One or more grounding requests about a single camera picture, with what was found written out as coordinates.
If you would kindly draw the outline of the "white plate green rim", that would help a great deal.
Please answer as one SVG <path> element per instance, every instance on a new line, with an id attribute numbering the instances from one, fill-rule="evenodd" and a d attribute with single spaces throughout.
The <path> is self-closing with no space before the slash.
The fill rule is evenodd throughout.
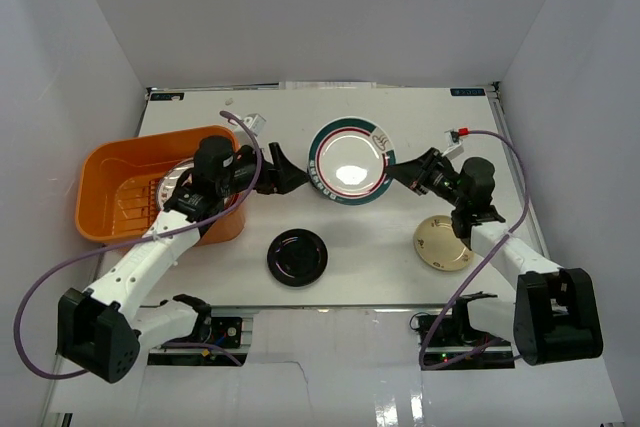
<path id="1" fill-rule="evenodd" d="M 332 202 L 346 206 L 370 203 L 389 189 L 386 168 L 396 163 L 391 137 L 376 123 L 342 117 L 324 125 L 307 155 L 312 187 Z"/>

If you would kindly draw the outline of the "beige plate with calligraphy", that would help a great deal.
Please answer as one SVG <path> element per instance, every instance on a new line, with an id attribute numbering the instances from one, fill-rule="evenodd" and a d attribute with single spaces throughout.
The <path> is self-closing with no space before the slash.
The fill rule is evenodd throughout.
<path id="1" fill-rule="evenodd" d="M 445 215 L 423 220 L 414 231 L 413 245 L 426 265 L 443 272 L 464 270 L 474 260 L 471 250 L 455 236 L 452 219 Z"/>

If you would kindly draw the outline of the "black plate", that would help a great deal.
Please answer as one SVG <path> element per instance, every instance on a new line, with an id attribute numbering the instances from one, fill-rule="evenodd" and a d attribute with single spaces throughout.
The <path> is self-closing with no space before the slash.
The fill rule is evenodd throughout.
<path id="1" fill-rule="evenodd" d="M 273 239 L 267 251 L 267 266 L 276 281 L 293 288 L 317 281 L 328 265 L 328 249 L 316 233 L 290 229 Z"/>

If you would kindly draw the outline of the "orange sunburst patterned plate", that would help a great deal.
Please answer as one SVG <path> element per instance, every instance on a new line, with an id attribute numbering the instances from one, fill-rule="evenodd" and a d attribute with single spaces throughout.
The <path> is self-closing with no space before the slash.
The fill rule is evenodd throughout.
<path id="1" fill-rule="evenodd" d="M 233 206 L 239 193 L 233 186 L 233 155 L 220 159 L 198 154 L 177 164 L 159 182 L 160 211 L 178 211 L 192 222 L 217 215 Z"/>

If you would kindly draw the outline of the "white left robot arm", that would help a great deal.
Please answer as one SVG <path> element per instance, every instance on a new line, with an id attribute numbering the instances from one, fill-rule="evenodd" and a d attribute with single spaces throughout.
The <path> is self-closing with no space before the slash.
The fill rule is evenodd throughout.
<path id="1" fill-rule="evenodd" d="M 120 381 L 140 352 L 136 313 L 177 259 L 250 192 L 285 195 L 308 182 L 278 143 L 270 143 L 269 151 L 270 160 L 264 160 L 257 145 L 235 149 L 222 136 L 201 140 L 192 168 L 180 175 L 146 234 L 111 272 L 60 298 L 58 353 L 104 381 Z"/>

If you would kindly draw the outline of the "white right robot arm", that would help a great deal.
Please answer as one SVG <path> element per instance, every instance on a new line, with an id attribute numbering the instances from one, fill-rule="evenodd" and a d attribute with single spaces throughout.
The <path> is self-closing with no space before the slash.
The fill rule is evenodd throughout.
<path id="1" fill-rule="evenodd" d="M 472 346 L 480 339 L 514 345 L 530 366 L 598 358 L 604 341 L 593 283 L 581 268 L 563 268 L 506 227 L 493 204 L 494 165 L 481 157 L 460 170 L 437 149 L 386 167 L 388 177 L 418 195 L 428 192 L 453 208 L 452 228 L 483 265 L 491 265 L 515 290 L 513 302 L 458 288 L 441 312 L 453 337 Z"/>

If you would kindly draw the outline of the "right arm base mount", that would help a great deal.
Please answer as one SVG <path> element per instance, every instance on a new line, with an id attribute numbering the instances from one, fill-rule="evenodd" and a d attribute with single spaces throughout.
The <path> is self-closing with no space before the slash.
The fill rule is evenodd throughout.
<path id="1" fill-rule="evenodd" d="M 488 332 L 473 329 L 463 319 L 467 304 L 472 300 L 495 298 L 495 295 L 478 292 L 461 296 L 452 309 L 445 315 L 429 343 L 424 355 L 427 366 L 443 363 L 444 370 L 495 370 L 513 369 L 519 359 L 513 352 L 511 344 Z M 469 356 L 462 361 L 451 364 L 451 360 L 476 347 L 488 347 L 482 352 Z"/>

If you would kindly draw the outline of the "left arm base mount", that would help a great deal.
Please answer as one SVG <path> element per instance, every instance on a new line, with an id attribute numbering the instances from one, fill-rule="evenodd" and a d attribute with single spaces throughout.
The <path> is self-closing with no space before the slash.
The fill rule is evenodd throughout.
<path id="1" fill-rule="evenodd" d="M 149 366 L 165 367 L 242 367 L 247 353 L 243 347 L 244 320 L 240 316 L 220 316 L 203 300 L 186 294 L 172 301 L 189 306 L 198 317 L 191 334 L 169 341 L 147 358 Z"/>

